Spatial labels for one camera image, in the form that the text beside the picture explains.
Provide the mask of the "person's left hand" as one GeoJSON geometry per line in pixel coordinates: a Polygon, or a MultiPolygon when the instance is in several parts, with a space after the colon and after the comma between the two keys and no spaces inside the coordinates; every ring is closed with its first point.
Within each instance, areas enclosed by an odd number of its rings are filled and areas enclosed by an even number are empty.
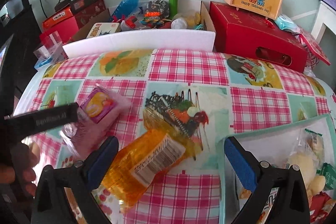
{"type": "Polygon", "coordinates": [[[29,145],[18,143],[10,150],[13,166],[1,159],[1,184],[12,184],[17,178],[22,189],[29,195],[35,196],[37,186],[34,184],[37,175],[33,170],[41,158],[41,150],[37,143],[29,145]]]}

